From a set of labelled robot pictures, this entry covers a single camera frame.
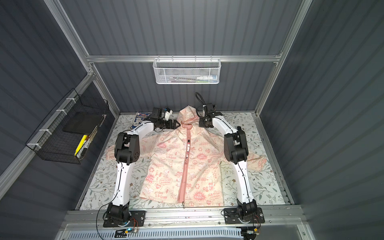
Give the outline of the pink patterned hooded jacket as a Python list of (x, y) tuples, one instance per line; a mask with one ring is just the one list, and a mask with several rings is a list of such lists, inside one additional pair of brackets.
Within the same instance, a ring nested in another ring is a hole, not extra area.
[[(223, 136), (216, 128), (200, 128), (193, 107), (182, 109), (176, 120), (179, 128), (156, 129), (140, 141), (138, 160), (150, 163), (139, 197), (186, 207), (222, 207), (220, 164), (228, 162)], [(114, 148), (108, 149), (107, 158), (116, 161)], [(260, 170), (266, 161), (249, 151), (247, 167)]]

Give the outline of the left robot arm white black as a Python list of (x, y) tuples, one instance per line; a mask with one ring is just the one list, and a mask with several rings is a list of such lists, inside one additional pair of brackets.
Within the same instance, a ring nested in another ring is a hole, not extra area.
[(106, 205), (107, 210), (103, 217), (106, 223), (125, 227), (131, 222), (129, 210), (131, 175), (135, 163), (140, 157), (140, 141), (156, 129), (175, 130), (180, 123), (171, 120), (172, 110), (169, 108), (153, 108), (152, 113), (132, 130), (120, 132), (114, 148), (114, 157), (117, 161), (117, 181), (112, 200)]

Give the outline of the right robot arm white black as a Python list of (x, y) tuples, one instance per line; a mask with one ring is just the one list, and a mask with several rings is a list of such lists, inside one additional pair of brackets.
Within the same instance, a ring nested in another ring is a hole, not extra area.
[(215, 110), (215, 105), (202, 102), (196, 110), (199, 126), (202, 128), (216, 128), (224, 138), (224, 155), (233, 167), (237, 181), (237, 215), (241, 222), (254, 220), (258, 205), (253, 197), (247, 168), (249, 155), (246, 134), (241, 127), (234, 128), (228, 123), (223, 114)]

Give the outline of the blue sticker book pack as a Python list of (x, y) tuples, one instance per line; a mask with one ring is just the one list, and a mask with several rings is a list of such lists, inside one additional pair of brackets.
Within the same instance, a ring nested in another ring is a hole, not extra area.
[(134, 120), (132, 122), (131, 128), (135, 129), (136, 127), (138, 127), (150, 115), (151, 115), (151, 113), (140, 113), (140, 112), (137, 112), (136, 116), (135, 116), (135, 118), (134, 118)]

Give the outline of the white tube in mesh basket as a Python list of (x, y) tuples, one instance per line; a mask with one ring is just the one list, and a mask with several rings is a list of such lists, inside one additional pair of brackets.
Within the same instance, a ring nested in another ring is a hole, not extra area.
[(197, 82), (199, 83), (208, 83), (208, 84), (217, 84), (219, 82), (217, 75), (209, 76), (199, 76), (197, 77)]

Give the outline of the black notebook in basket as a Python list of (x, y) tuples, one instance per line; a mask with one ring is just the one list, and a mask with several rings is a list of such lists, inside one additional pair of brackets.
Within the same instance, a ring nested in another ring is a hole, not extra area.
[(72, 134), (90, 135), (104, 120), (103, 115), (76, 112), (64, 125), (63, 131)]

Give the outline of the yellow highlighter marker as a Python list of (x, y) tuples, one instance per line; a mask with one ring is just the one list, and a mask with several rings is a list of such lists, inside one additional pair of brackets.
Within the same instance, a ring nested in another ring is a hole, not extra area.
[(79, 142), (77, 148), (76, 148), (76, 151), (75, 151), (75, 156), (78, 155), (78, 153), (80, 152), (80, 150), (83, 148), (83, 145), (86, 143), (86, 141), (88, 140), (89, 136), (88, 135), (83, 135), (81, 141)]

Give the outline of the floral table mat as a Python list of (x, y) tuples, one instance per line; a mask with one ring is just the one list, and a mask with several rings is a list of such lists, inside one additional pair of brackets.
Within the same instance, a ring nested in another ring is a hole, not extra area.
[[(119, 132), (130, 129), (132, 125), (138, 123), (140, 113), (123, 113), (119, 116), (113, 129), (112, 135), (108, 141), (107, 147), (115, 144)], [(249, 150), (266, 155), (255, 123), (255, 115), (250, 112), (224, 112), (225, 119), (234, 127), (241, 126), (247, 135)], [(138, 160), (132, 174), (133, 180), (130, 187), (130, 208), (149, 209), (149, 208), (180, 208), (182, 204), (167, 204), (153, 200), (139, 198), (139, 190), (142, 187), (143, 180), (147, 174), (149, 160)], [(222, 173), (221, 180), (224, 183), (224, 205), (235, 206), (237, 201), (237, 191), (235, 175), (228, 162), (220, 165)], [(284, 205), (288, 198), (280, 187), (270, 162), (266, 162), (260, 170), (254, 170), (248, 167), (248, 176), (253, 196), (258, 205)], [(93, 178), (89, 181), (85, 189), (83, 201), (80, 203), (80, 210), (98, 210), (106, 205), (113, 198), (115, 181), (117, 180), (117, 162), (107, 160), (107, 154), (104, 153), (95, 170)]]

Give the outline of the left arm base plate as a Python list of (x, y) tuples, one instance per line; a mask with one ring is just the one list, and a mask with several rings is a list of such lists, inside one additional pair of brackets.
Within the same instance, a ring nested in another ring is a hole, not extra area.
[(103, 216), (103, 227), (142, 227), (144, 225), (146, 211), (129, 211), (122, 214), (111, 213), (107, 211)]

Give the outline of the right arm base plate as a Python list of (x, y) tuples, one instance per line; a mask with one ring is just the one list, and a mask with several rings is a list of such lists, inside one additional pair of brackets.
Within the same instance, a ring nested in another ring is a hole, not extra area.
[(227, 225), (235, 224), (263, 224), (265, 223), (265, 217), (263, 210), (257, 208), (256, 212), (248, 212), (246, 214), (240, 214), (237, 208), (225, 208), (221, 211), (221, 215), (225, 219)]

